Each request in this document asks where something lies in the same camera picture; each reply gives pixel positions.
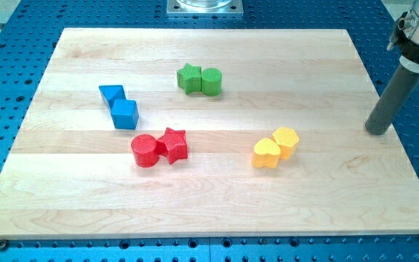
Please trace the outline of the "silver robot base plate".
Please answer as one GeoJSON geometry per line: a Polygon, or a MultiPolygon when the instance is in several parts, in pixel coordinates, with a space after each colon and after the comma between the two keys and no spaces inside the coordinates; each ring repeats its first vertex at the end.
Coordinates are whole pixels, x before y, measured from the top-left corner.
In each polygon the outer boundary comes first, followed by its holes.
{"type": "Polygon", "coordinates": [[[167,0],[170,17],[241,17],[244,14],[242,0],[167,0]]]}

